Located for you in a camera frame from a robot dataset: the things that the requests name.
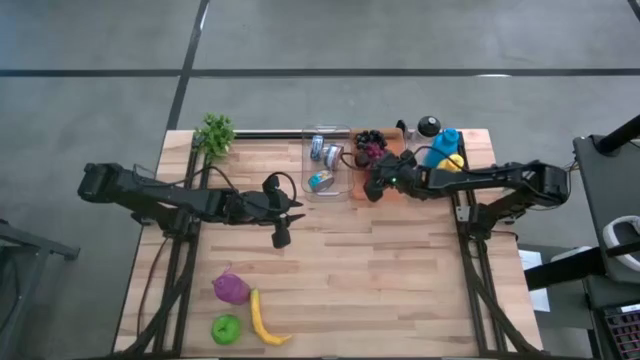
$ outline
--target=wooden cutting board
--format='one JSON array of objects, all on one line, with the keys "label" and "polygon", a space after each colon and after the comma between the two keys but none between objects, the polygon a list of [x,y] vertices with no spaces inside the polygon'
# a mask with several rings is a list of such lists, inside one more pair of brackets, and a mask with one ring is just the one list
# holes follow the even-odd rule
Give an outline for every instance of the wooden cutting board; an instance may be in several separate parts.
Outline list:
[{"label": "wooden cutting board", "polygon": [[[353,129],[351,130],[351,140],[355,142],[357,134],[364,130],[370,129]],[[405,149],[404,136],[402,130],[398,128],[384,128],[378,129],[384,134],[384,138],[387,140],[387,150],[393,152],[396,155],[400,155]],[[351,196],[355,200],[367,200],[367,195],[364,193],[364,183],[369,177],[368,172],[365,171],[353,171],[353,191]],[[398,193],[394,189],[387,189],[384,191],[384,196],[378,202],[401,202],[406,201],[406,197]]]}]

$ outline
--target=gray floor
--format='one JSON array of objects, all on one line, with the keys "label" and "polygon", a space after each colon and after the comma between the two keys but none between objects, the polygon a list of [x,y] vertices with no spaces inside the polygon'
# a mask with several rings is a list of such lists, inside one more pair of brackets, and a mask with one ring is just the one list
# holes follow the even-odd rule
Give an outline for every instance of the gray floor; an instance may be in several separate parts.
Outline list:
[{"label": "gray floor", "polygon": [[[198,3],[0,0],[0,68],[180,68]],[[624,0],[213,0],[194,67],[637,67],[638,35]],[[86,162],[155,167],[176,84],[0,78],[0,217],[82,247],[75,263],[51,262],[24,357],[110,350],[140,228],[75,191]],[[640,77],[191,79],[178,128],[207,111],[240,129],[413,125],[432,114],[489,128],[500,162],[564,165],[573,137],[639,112],[639,87]],[[565,206],[517,223],[521,241],[595,244],[577,176],[573,185]],[[553,331],[542,330],[546,348],[585,351],[582,335]]]}]

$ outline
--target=banana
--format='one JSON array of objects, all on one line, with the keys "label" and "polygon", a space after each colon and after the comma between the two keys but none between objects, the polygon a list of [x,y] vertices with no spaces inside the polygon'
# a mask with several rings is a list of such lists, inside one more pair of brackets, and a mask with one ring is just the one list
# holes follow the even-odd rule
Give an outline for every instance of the banana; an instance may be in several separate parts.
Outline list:
[{"label": "banana", "polygon": [[264,325],[262,324],[262,314],[260,313],[260,293],[258,292],[258,289],[251,290],[251,319],[253,320],[253,329],[265,344],[282,345],[285,341],[291,339],[291,335],[271,335],[264,328]]}]

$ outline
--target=butcher block tabletop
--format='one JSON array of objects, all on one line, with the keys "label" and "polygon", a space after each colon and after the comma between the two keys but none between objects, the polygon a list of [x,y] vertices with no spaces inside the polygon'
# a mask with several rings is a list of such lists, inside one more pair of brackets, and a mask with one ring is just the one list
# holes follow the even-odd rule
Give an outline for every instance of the butcher block tabletop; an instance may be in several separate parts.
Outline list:
[{"label": "butcher block tabletop", "polygon": [[[495,162],[488,130],[460,131],[471,168]],[[167,133],[159,180],[184,178],[191,138],[191,131]],[[216,162],[240,191],[260,190],[270,173],[288,172],[298,182],[298,200],[304,203],[290,214],[306,217],[291,225],[291,244],[284,249],[272,247],[273,227],[203,224],[182,356],[478,355],[450,200],[311,202],[300,186],[307,181],[300,179],[301,148],[300,140],[238,139],[226,159]],[[209,179],[210,188],[225,186],[215,172]],[[286,179],[280,183],[292,194]],[[500,195],[499,190],[476,193],[480,202]],[[125,349],[136,337],[140,299],[163,240],[158,228],[145,227],[114,350]],[[153,274],[142,328],[160,304],[170,248],[165,246]],[[488,254],[500,306],[525,338],[541,348],[515,239],[494,234]],[[249,304],[236,306],[216,298],[211,282],[228,266],[260,290],[266,329],[292,334],[291,340],[282,346],[264,344],[253,331]],[[212,321],[223,314],[242,321],[242,335],[232,345],[217,345],[211,338]],[[483,318],[492,339],[486,308]],[[167,347],[174,321],[171,316]]]}]

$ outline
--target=clear plastic container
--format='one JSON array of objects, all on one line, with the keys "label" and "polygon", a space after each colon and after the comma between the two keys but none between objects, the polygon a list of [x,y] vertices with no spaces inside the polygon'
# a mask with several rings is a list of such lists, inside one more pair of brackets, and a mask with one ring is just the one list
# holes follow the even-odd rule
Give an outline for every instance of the clear plastic container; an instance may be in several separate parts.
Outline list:
[{"label": "clear plastic container", "polygon": [[[320,135],[324,139],[322,153],[318,160],[311,158],[313,137]],[[353,190],[353,173],[340,159],[334,170],[325,165],[325,157],[329,146],[342,146],[344,152],[352,152],[351,129],[346,125],[310,125],[302,130],[302,189],[309,201],[346,201]],[[333,184],[327,189],[314,191],[309,179],[322,170],[329,170],[333,176]]]}]

